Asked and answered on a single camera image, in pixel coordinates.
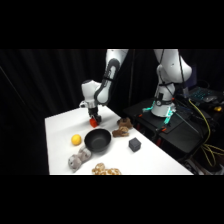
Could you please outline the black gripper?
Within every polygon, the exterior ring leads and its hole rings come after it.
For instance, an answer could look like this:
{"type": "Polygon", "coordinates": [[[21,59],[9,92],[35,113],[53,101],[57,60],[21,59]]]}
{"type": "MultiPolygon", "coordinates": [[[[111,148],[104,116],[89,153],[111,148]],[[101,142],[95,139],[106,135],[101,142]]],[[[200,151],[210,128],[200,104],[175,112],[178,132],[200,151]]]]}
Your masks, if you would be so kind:
{"type": "Polygon", "coordinates": [[[97,107],[89,108],[88,113],[89,113],[89,116],[90,116],[90,120],[95,120],[94,117],[97,117],[96,118],[97,122],[100,123],[102,121],[101,116],[98,115],[98,108],[97,107]]]}

